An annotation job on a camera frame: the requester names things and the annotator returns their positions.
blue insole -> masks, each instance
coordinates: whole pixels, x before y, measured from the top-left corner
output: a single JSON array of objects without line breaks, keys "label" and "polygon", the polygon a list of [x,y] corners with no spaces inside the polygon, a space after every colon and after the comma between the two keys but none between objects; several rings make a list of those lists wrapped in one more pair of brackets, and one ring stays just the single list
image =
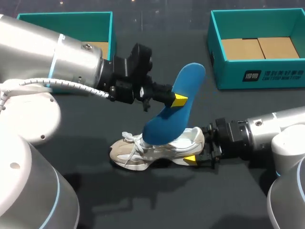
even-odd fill
[{"label": "blue insole", "polygon": [[190,63],[179,72],[172,92],[188,98],[183,107],[165,107],[151,119],[142,131],[143,140],[150,145],[165,145],[178,138],[186,129],[193,101],[201,87],[205,68],[198,63]]}]

open box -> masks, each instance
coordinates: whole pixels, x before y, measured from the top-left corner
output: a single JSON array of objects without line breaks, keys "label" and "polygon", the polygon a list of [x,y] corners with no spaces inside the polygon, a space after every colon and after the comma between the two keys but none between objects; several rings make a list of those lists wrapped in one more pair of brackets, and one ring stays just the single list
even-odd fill
[{"label": "open box", "polygon": [[115,54],[112,12],[21,13],[17,19],[98,46],[104,59]]},{"label": "open box", "polygon": [[213,10],[208,49],[218,89],[305,87],[303,9]]}]

black table surface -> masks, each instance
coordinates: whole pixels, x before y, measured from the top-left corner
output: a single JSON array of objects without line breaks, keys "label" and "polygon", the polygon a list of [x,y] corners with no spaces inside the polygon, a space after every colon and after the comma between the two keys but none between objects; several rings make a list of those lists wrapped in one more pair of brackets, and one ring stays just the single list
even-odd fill
[{"label": "black table surface", "polygon": [[[205,66],[206,79],[193,104],[189,127],[219,117],[245,119],[304,105],[304,90],[218,91],[206,31],[118,34],[117,54],[127,56],[136,42],[152,48],[151,75],[158,83],[173,84],[188,63]],[[222,160],[216,170],[169,163],[143,172],[122,170],[110,164],[109,146],[121,139],[122,131],[139,134],[162,105],[152,101],[145,113],[141,104],[93,96],[55,98],[62,124],[39,150],[76,189],[80,228],[272,228],[266,210],[266,193],[274,179],[266,159],[270,152],[254,162]]]}]

metal cylinder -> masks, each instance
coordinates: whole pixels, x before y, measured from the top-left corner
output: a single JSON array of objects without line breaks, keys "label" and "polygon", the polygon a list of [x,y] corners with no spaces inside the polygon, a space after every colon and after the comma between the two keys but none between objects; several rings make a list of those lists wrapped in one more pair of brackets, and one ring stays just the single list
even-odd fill
[{"label": "metal cylinder", "polygon": [[0,228],[76,229],[79,203],[70,184],[28,142],[1,128]]},{"label": "metal cylinder", "polygon": [[248,118],[246,122],[253,150],[270,148],[272,139],[287,127],[305,124],[305,106]]},{"label": "metal cylinder", "polygon": [[102,50],[46,28],[0,15],[0,83],[55,78],[96,87]]},{"label": "metal cylinder", "polygon": [[268,215],[274,229],[303,229],[305,225],[305,162],[303,159],[270,187]]}]

white sneaker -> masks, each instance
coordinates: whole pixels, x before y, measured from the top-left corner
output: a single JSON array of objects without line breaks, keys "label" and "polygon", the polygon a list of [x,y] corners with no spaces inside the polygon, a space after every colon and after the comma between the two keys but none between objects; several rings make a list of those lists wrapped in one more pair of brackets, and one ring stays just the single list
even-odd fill
[{"label": "white sneaker", "polygon": [[199,127],[186,128],[176,140],[163,146],[147,145],[142,134],[132,136],[123,132],[122,136],[123,139],[111,146],[110,158],[117,165],[130,170],[145,170],[160,158],[188,165],[183,158],[200,154],[204,147],[204,135]]}]

